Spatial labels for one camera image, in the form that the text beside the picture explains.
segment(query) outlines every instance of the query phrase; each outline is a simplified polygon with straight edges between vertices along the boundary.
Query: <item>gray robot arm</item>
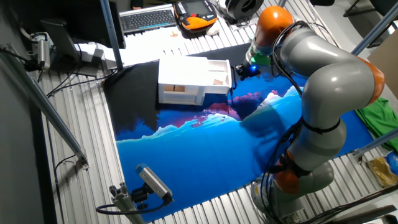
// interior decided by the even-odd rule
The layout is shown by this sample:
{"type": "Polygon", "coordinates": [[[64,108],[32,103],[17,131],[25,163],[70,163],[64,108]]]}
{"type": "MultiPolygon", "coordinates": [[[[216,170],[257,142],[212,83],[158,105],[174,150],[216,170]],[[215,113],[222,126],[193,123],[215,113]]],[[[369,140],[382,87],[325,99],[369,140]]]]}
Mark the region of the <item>gray robot arm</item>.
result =
{"type": "MultiPolygon", "coordinates": [[[[280,58],[294,73],[309,77],[302,94],[305,125],[287,150],[290,160],[307,172],[322,167],[325,171],[317,173],[331,172],[328,176],[333,177],[330,165],[323,164],[336,156],[345,143],[346,126],[340,116],[377,99],[384,88],[384,77],[370,63],[329,44],[309,28],[295,30],[284,40],[280,58]]],[[[283,172],[274,177],[276,185],[288,194],[319,190],[302,182],[308,178],[298,177],[294,182],[283,172]]]]}

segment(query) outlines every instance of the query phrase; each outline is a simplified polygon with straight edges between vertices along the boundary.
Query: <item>white cardboard box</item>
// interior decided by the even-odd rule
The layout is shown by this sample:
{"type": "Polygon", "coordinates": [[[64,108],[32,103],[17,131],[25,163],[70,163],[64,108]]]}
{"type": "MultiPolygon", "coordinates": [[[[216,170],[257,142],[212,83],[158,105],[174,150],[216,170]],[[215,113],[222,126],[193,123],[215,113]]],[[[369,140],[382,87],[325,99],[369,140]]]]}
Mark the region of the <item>white cardboard box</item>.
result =
{"type": "Polygon", "coordinates": [[[163,57],[159,62],[159,103],[202,105],[206,93],[228,94],[232,87],[228,60],[163,57]]]}

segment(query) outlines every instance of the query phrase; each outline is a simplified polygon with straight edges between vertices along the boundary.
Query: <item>blue fabric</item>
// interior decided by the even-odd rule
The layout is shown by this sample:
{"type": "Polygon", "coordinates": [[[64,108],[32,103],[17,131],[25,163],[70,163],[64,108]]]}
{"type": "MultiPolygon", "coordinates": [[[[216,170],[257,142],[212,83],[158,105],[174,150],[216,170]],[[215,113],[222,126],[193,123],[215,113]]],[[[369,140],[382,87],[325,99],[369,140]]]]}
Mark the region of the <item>blue fabric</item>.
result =
{"type": "MultiPolygon", "coordinates": [[[[249,45],[197,56],[243,61],[249,45]]],[[[301,116],[301,99],[284,77],[270,70],[237,80],[232,95],[206,95],[202,106],[157,104],[159,63],[145,63],[106,85],[116,144],[129,190],[142,186],[135,169],[148,165],[173,192],[175,202],[143,214],[156,220],[228,193],[259,177],[285,130],[301,116]]],[[[293,79],[304,86],[306,79],[293,79]]],[[[372,137],[355,112],[344,114],[347,140],[339,155],[372,137]]],[[[149,195],[149,208],[162,201],[149,195]]]]}
{"type": "MultiPolygon", "coordinates": [[[[203,118],[197,116],[186,121],[179,128],[170,124],[150,136],[118,141],[124,178],[130,190],[142,185],[134,171],[138,164],[145,163],[174,193],[175,202],[158,212],[144,214],[144,219],[162,218],[230,192],[260,176],[277,140],[301,116],[301,101],[293,88],[282,98],[272,93],[270,98],[274,99],[242,121],[233,118],[232,113],[228,116],[221,110],[213,110],[203,118]]],[[[161,110],[159,121],[180,113],[161,110]]],[[[348,135],[339,155],[372,140],[354,112],[341,118],[348,135]]],[[[154,207],[162,201],[150,195],[147,203],[154,207]]]]}

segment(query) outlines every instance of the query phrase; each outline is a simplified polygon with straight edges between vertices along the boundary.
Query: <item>white object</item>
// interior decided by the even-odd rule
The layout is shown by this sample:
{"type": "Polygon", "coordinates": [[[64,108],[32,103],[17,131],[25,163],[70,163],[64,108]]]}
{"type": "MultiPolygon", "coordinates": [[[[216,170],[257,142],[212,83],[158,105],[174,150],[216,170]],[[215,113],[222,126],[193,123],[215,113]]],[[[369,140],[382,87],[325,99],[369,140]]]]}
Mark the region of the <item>white object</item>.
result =
{"type": "Polygon", "coordinates": [[[75,44],[75,48],[78,51],[80,57],[81,50],[81,60],[84,62],[91,62],[93,60],[93,56],[95,54],[95,49],[97,48],[96,44],[75,44]]]}
{"type": "Polygon", "coordinates": [[[228,60],[164,57],[159,62],[159,103],[202,105],[206,93],[228,94],[232,87],[228,60]]]}
{"type": "Polygon", "coordinates": [[[221,26],[218,22],[215,22],[209,29],[206,30],[207,35],[216,35],[220,31],[221,26]]]}

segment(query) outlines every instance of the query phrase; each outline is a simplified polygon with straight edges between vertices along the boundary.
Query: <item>black cable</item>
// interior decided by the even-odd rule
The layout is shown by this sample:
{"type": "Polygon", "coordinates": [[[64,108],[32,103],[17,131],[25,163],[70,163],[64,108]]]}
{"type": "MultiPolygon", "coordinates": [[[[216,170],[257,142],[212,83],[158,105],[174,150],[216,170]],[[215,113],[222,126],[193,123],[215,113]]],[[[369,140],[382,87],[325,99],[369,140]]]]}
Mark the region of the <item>black cable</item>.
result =
{"type": "Polygon", "coordinates": [[[29,64],[31,64],[31,65],[33,65],[33,66],[35,66],[35,67],[38,66],[36,63],[34,63],[34,62],[32,62],[32,61],[27,60],[26,58],[21,57],[21,56],[19,56],[19,55],[17,55],[17,54],[14,54],[14,53],[12,53],[12,52],[9,51],[9,50],[6,50],[6,48],[1,48],[1,47],[0,47],[0,53],[1,53],[1,52],[4,52],[4,53],[6,53],[6,54],[9,54],[9,55],[12,55],[12,56],[14,56],[14,57],[17,57],[19,60],[22,60],[22,61],[24,61],[25,63],[29,63],[29,64]]]}
{"type": "MultiPolygon", "coordinates": [[[[289,25],[288,27],[286,27],[278,36],[278,38],[276,38],[276,40],[274,41],[274,43],[272,44],[272,66],[271,66],[271,72],[272,75],[274,75],[274,71],[273,71],[273,66],[275,65],[277,67],[278,72],[280,72],[278,74],[278,76],[280,74],[282,74],[284,77],[286,77],[291,84],[295,87],[295,89],[297,90],[297,93],[300,95],[300,97],[302,96],[302,90],[299,87],[299,85],[293,80],[293,78],[290,76],[290,74],[288,72],[286,72],[285,68],[282,66],[281,62],[279,61],[279,58],[276,54],[276,48],[279,47],[280,43],[282,42],[282,40],[287,36],[287,34],[290,33],[290,31],[296,27],[296,26],[306,26],[308,27],[308,24],[304,21],[298,21],[295,22],[291,25],[289,25]]],[[[260,184],[260,197],[262,200],[262,204],[264,206],[264,208],[266,209],[266,212],[268,213],[268,215],[276,222],[276,223],[282,223],[277,215],[275,214],[274,211],[274,206],[272,205],[272,194],[271,194],[271,188],[272,188],[272,183],[270,185],[270,177],[271,174],[268,173],[267,178],[266,178],[266,186],[265,186],[265,190],[266,190],[266,198],[268,201],[268,206],[266,206],[266,203],[264,201],[264,197],[263,197],[263,191],[262,191],[262,186],[264,183],[264,179],[266,176],[266,172],[271,168],[271,166],[273,166],[273,164],[276,162],[276,155],[277,152],[280,148],[280,145],[286,141],[288,141],[289,139],[291,139],[291,141],[294,140],[294,138],[296,137],[296,134],[298,133],[298,130],[301,127],[301,119],[298,120],[295,124],[293,124],[286,132],[285,134],[278,140],[278,143],[274,149],[274,152],[272,153],[272,155],[270,156],[268,163],[266,165],[266,169],[262,175],[262,180],[261,180],[261,184],[260,184]]],[[[287,148],[288,146],[285,148],[284,150],[284,155],[287,156],[287,148]]]]}
{"type": "Polygon", "coordinates": [[[52,96],[53,96],[54,94],[58,93],[60,90],[62,90],[62,89],[64,89],[64,88],[72,87],[72,86],[75,86],[75,85],[81,85],[81,84],[89,83],[89,82],[93,82],[93,81],[98,81],[98,80],[102,80],[102,79],[107,79],[107,78],[109,78],[110,76],[116,74],[116,72],[117,72],[117,70],[115,70],[113,73],[110,73],[109,75],[107,75],[107,76],[105,76],[105,77],[95,78],[95,79],[93,79],[93,80],[88,80],[88,81],[84,81],[84,82],[80,82],[80,83],[75,83],[75,84],[63,86],[63,87],[57,89],[55,92],[53,92],[53,93],[52,93],[52,96]]]}
{"type": "Polygon", "coordinates": [[[235,67],[234,67],[234,66],[231,66],[231,69],[232,69],[232,71],[233,71],[232,79],[233,79],[234,84],[235,84],[235,86],[232,86],[232,89],[235,90],[236,87],[238,87],[238,84],[236,84],[235,67]]]}
{"type": "MultiPolygon", "coordinates": [[[[281,68],[281,63],[279,62],[279,59],[278,59],[278,57],[277,57],[277,55],[276,55],[276,53],[275,53],[276,47],[279,46],[279,44],[280,44],[280,42],[282,41],[282,39],[283,39],[295,26],[306,26],[306,27],[308,27],[308,24],[306,24],[306,23],[303,22],[303,21],[299,21],[299,22],[296,22],[296,23],[294,23],[294,24],[288,26],[285,30],[282,31],[282,33],[280,34],[280,36],[278,36],[278,38],[277,38],[277,39],[275,40],[275,42],[273,43],[273,46],[272,46],[272,56],[273,56],[273,57],[272,57],[272,61],[273,61],[274,65],[278,68],[278,70],[281,71],[281,73],[283,74],[283,76],[285,76],[286,78],[289,79],[289,81],[293,84],[293,86],[296,88],[296,90],[299,92],[299,95],[301,96],[301,95],[302,95],[302,91],[301,91],[300,87],[299,87],[299,86],[296,84],[296,82],[292,79],[292,77],[290,76],[290,74],[288,74],[283,68],[281,68]]],[[[264,171],[264,173],[263,173],[262,180],[261,180],[261,185],[260,185],[260,196],[261,196],[261,200],[262,200],[263,206],[264,206],[264,208],[266,209],[266,213],[268,213],[269,216],[270,216],[272,219],[274,219],[274,221],[277,222],[277,223],[282,223],[282,222],[277,218],[277,215],[275,214],[275,211],[274,211],[274,206],[272,206],[272,194],[271,194],[271,187],[272,187],[272,186],[269,185],[269,184],[270,184],[270,183],[269,183],[269,182],[270,182],[270,181],[269,181],[269,178],[270,178],[271,174],[268,174],[267,179],[266,179],[266,183],[265,183],[265,185],[266,185],[266,186],[265,186],[265,190],[266,190],[266,192],[267,192],[266,198],[267,198],[267,201],[268,201],[268,204],[269,204],[268,207],[266,206],[266,204],[265,204],[265,202],[264,202],[264,198],[263,198],[263,196],[262,196],[262,194],[263,194],[263,193],[262,193],[262,185],[263,185],[263,183],[264,183],[265,174],[266,174],[266,172],[267,172],[267,171],[269,170],[269,168],[270,168],[270,164],[275,163],[275,157],[276,157],[276,154],[277,154],[277,151],[278,151],[280,145],[281,145],[283,142],[286,142],[288,139],[290,139],[290,143],[291,143],[291,142],[295,139],[297,133],[299,132],[300,127],[301,127],[301,124],[302,124],[302,121],[301,121],[301,119],[300,119],[300,120],[297,121],[294,125],[292,125],[292,126],[286,131],[286,133],[279,139],[279,141],[278,141],[278,143],[277,143],[277,146],[276,146],[276,148],[274,149],[274,152],[272,153],[270,159],[268,160],[267,167],[266,167],[266,169],[265,169],[265,171],[264,171]]],[[[285,155],[287,155],[287,148],[288,148],[288,147],[286,147],[285,150],[284,150],[284,154],[285,154],[285,155]]],[[[331,209],[331,210],[325,211],[325,212],[323,212],[323,213],[321,213],[321,214],[319,214],[319,215],[317,215],[317,216],[315,216],[315,217],[313,217],[313,218],[311,218],[311,219],[309,219],[309,220],[307,220],[307,221],[300,222],[299,224],[315,224],[315,223],[325,222],[325,221],[327,221],[328,219],[330,219],[331,217],[334,217],[335,215],[337,215],[337,214],[339,214],[339,213],[341,213],[341,212],[343,212],[343,211],[345,211],[345,210],[347,210],[347,209],[349,209],[349,208],[352,208],[352,207],[357,206],[357,205],[359,205],[359,204],[361,204],[361,203],[364,203],[364,202],[367,202],[367,201],[369,201],[369,200],[372,200],[372,199],[374,199],[374,198],[376,198],[376,197],[380,197],[380,196],[382,196],[382,195],[384,195],[384,194],[391,193],[391,192],[393,192],[393,191],[395,191],[395,190],[398,190],[398,185],[395,185],[395,186],[393,186],[393,187],[389,187],[389,188],[387,188],[387,189],[383,189],[383,190],[381,190],[381,191],[379,191],[379,192],[376,192],[376,193],[374,193],[374,194],[368,195],[368,196],[366,196],[366,197],[364,197],[364,198],[362,198],[362,199],[359,199],[359,200],[357,200],[357,201],[355,201],[355,202],[347,203],[346,205],[340,205],[339,207],[336,207],[336,208],[333,208],[333,209],[331,209]]]]}
{"type": "MultiPolygon", "coordinates": [[[[51,54],[52,54],[52,52],[53,52],[53,50],[54,50],[54,47],[55,47],[55,45],[53,45],[53,46],[51,47],[50,56],[51,56],[51,54]]],[[[44,72],[44,69],[42,69],[42,71],[40,72],[40,75],[39,75],[39,77],[37,78],[37,83],[39,83],[39,82],[41,81],[43,72],[44,72]]]]}
{"type": "MultiPolygon", "coordinates": [[[[81,51],[80,44],[79,44],[79,43],[76,43],[76,44],[77,44],[77,46],[79,47],[79,51],[80,51],[80,63],[82,63],[82,61],[83,61],[83,53],[82,53],[82,51],[81,51]]],[[[64,79],[64,81],[62,81],[57,87],[55,87],[53,90],[51,90],[51,91],[47,94],[47,97],[53,96],[54,94],[58,93],[59,90],[62,89],[62,88],[60,88],[60,89],[58,89],[58,88],[59,88],[63,83],[65,83],[65,82],[71,77],[71,75],[72,75],[72,74],[69,74],[69,73],[67,73],[67,74],[68,74],[67,78],[64,79]]]]}
{"type": "Polygon", "coordinates": [[[62,86],[62,84],[64,84],[64,83],[69,79],[69,77],[71,77],[71,75],[72,75],[72,74],[69,74],[69,73],[68,73],[67,78],[64,79],[57,87],[55,87],[53,90],[51,90],[50,93],[47,94],[47,97],[50,98],[51,96],[53,96],[53,93],[55,93],[55,92],[57,91],[57,89],[58,89],[60,86],[62,86]]]}
{"type": "Polygon", "coordinates": [[[139,214],[145,214],[145,213],[150,213],[150,212],[156,212],[156,211],[160,210],[161,208],[163,208],[166,205],[167,205],[167,203],[164,202],[164,203],[162,203],[160,206],[158,206],[156,208],[139,210],[139,211],[128,211],[128,212],[113,212],[113,211],[102,210],[102,208],[116,207],[113,204],[109,204],[109,205],[98,206],[95,210],[98,213],[105,214],[105,215],[139,215],[139,214]]]}
{"type": "Polygon", "coordinates": [[[321,27],[324,31],[326,31],[326,33],[329,34],[330,38],[332,39],[332,41],[335,43],[336,47],[339,47],[337,42],[335,41],[335,39],[333,38],[333,36],[329,33],[328,29],[326,29],[325,26],[321,25],[321,24],[317,24],[317,23],[313,23],[312,25],[315,25],[317,27],[321,27]]]}
{"type": "MultiPolygon", "coordinates": [[[[54,167],[54,150],[52,147],[52,140],[51,140],[51,133],[50,133],[50,123],[49,120],[46,119],[45,122],[47,123],[47,132],[49,134],[49,143],[50,143],[50,150],[51,150],[51,158],[52,158],[52,164],[53,164],[53,169],[55,170],[54,167]]],[[[58,177],[57,177],[57,172],[54,172],[54,180],[55,180],[55,189],[57,190],[57,198],[58,198],[58,203],[60,206],[60,210],[61,210],[61,219],[62,219],[62,223],[65,223],[65,220],[63,218],[63,210],[62,210],[62,203],[61,203],[61,194],[60,194],[60,188],[59,188],[59,184],[58,184],[58,177]]]]}
{"type": "Polygon", "coordinates": [[[74,155],[72,155],[72,156],[70,156],[70,157],[67,157],[67,158],[62,159],[62,160],[55,166],[54,172],[57,171],[57,168],[58,168],[59,165],[61,165],[61,163],[63,163],[65,160],[70,159],[70,158],[73,158],[73,157],[75,157],[75,156],[76,156],[76,154],[74,154],[74,155]]]}

